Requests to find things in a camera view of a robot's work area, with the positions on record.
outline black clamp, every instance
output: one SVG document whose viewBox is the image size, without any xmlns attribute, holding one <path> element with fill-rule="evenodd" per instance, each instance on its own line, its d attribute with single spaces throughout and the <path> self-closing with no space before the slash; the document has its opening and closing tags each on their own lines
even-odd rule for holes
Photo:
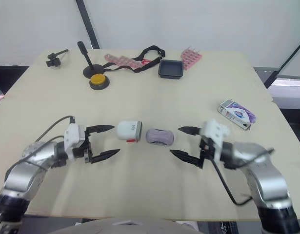
<svg viewBox="0 0 300 234">
<path fill-rule="evenodd" d="M 96 125 L 87 127 L 85 130 L 85 141 L 79 148 L 73 149 L 73 154 L 76 158 L 84 157 L 85 163 L 96 163 L 110 158 L 111 156 L 117 154 L 120 149 L 116 150 L 108 150 L 100 153 L 98 156 L 93 156 L 91 151 L 91 144 L 89 141 L 89 137 L 91 133 L 101 133 L 106 132 L 110 129 L 114 128 L 112 125 Z"/>
<path fill-rule="evenodd" d="M 46 64 L 48 67 L 53 67 L 53 66 L 60 66 L 61 65 L 61 61 L 59 58 L 57 58 L 58 55 L 66 53 L 68 51 L 68 49 L 66 50 L 62 50 L 60 52 L 57 53 L 52 53 L 48 55 L 48 59 L 50 59 L 49 61 L 46 61 Z"/>
</svg>

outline black pole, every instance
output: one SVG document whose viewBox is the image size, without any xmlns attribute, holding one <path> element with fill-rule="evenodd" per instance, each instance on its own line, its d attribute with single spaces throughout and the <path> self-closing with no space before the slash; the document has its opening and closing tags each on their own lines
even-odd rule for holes
<svg viewBox="0 0 300 234">
<path fill-rule="evenodd" d="M 282 64 L 280 69 L 278 71 L 274 71 L 269 78 L 265 81 L 264 85 L 266 88 L 269 88 L 272 83 L 277 79 L 277 75 L 280 73 L 280 71 L 286 66 L 286 64 L 294 57 L 294 55 L 300 50 L 300 44 L 299 46 L 294 50 L 294 52 L 288 57 L 288 59 Z"/>
<path fill-rule="evenodd" d="M 90 22 L 90 18 L 88 16 L 88 12 L 87 12 L 87 9 L 85 7 L 85 4 L 84 4 L 83 0 L 76 0 L 76 3 L 77 3 L 77 7 L 80 11 L 82 21 L 85 24 L 88 36 L 90 38 L 92 48 L 93 49 L 100 49 L 97 38 L 96 38 L 96 34 L 95 34 L 95 32 L 92 28 L 92 24 Z"/>
</svg>

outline black stand handle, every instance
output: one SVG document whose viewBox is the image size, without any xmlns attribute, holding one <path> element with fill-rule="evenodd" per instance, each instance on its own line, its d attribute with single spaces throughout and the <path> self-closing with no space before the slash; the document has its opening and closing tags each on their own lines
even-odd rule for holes
<svg viewBox="0 0 300 234">
<path fill-rule="evenodd" d="M 103 66 L 99 65 L 99 64 L 92 64 L 89 56 L 88 56 L 88 51 L 85 47 L 85 45 L 83 44 L 82 41 L 77 42 L 77 45 L 80 49 L 80 52 L 85 56 L 85 59 L 87 60 L 88 63 L 88 67 L 86 67 L 83 70 L 83 75 L 87 78 L 91 78 L 91 76 L 95 75 L 95 74 L 103 74 L 104 73 L 104 68 Z"/>
</svg>

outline yellow round button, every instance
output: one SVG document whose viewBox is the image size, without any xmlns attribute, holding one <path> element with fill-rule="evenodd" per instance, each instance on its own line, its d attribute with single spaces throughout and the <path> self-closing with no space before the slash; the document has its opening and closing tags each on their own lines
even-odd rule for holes
<svg viewBox="0 0 300 234">
<path fill-rule="evenodd" d="M 91 76 L 90 81 L 92 84 L 103 84 L 105 82 L 105 75 L 103 74 L 95 74 Z"/>
</svg>

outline black strap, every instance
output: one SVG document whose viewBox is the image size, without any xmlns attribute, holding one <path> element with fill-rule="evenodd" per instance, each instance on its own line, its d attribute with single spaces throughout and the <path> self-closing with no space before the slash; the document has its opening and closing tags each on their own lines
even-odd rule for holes
<svg viewBox="0 0 300 234">
<path fill-rule="evenodd" d="M 153 61 L 149 62 L 148 64 L 144 65 L 143 67 L 139 67 L 139 68 L 136 68 L 135 70 L 132 69 L 132 67 L 130 66 L 119 66 L 118 68 L 116 69 L 109 69 L 109 68 L 106 68 L 106 67 L 109 67 L 109 66 L 112 66 L 112 65 L 116 65 L 115 63 L 113 62 L 108 62 L 106 64 L 103 65 L 104 67 L 104 71 L 105 72 L 110 72 L 110 71 L 116 71 L 116 70 L 119 70 L 119 69 L 122 69 L 122 68 L 127 68 L 127 69 L 130 69 L 131 71 L 135 72 L 135 73 L 138 73 L 138 72 L 142 72 L 142 71 L 145 71 L 146 69 L 149 69 L 151 67 L 154 67 L 156 64 L 158 64 L 160 62 L 160 60 L 166 56 L 165 54 L 165 51 L 160 49 L 159 47 L 157 47 L 156 45 L 152 45 L 146 49 L 144 49 L 141 54 L 136 57 L 136 58 L 132 58 L 133 60 L 135 61 L 142 61 L 143 58 L 144 58 L 144 55 L 146 53 L 148 53 L 148 51 L 150 50 L 156 50 L 158 52 L 158 54 L 160 55 L 159 57 L 157 57 L 156 59 L 154 59 Z"/>
</svg>

